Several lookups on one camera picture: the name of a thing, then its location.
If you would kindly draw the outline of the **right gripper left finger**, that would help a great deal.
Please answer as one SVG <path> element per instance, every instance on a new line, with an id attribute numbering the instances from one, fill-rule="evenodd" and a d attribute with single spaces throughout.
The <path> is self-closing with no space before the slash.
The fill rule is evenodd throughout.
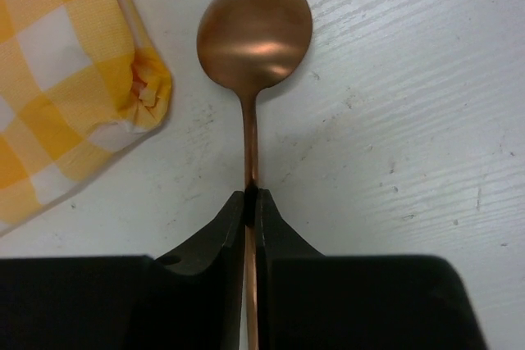
<path id="1" fill-rule="evenodd" d="M 237 349 L 244 195 L 159 258 L 1 262 L 4 349 Z"/>

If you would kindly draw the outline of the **yellow white checkered napkin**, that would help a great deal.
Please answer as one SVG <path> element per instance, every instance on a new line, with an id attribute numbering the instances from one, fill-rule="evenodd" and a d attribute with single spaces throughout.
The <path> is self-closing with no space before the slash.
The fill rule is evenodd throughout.
<path id="1" fill-rule="evenodd" d="M 173 81 L 132 0 L 1 0 L 1 229 L 157 128 Z"/>

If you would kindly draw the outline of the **copper coloured spoon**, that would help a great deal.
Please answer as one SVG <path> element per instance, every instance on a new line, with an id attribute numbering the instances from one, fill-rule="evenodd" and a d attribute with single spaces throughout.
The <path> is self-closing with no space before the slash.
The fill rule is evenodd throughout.
<path id="1" fill-rule="evenodd" d="M 307 0 L 212 0 L 197 34 L 201 67 L 240 100 L 244 131 L 245 284 L 249 348 L 259 349 L 253 210 L 258 194 L 258 94 L 288 78 L 313 35 Z"/>

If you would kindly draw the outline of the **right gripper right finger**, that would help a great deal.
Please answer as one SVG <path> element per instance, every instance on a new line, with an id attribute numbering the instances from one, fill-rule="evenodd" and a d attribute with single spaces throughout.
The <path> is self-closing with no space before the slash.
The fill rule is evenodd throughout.
<path id="1" fill-rule="evenodd" d="M 262 349 L 483 349 L 463 281 L 428 255 L 321 254 L 269 191 L 254 206 Z"/>

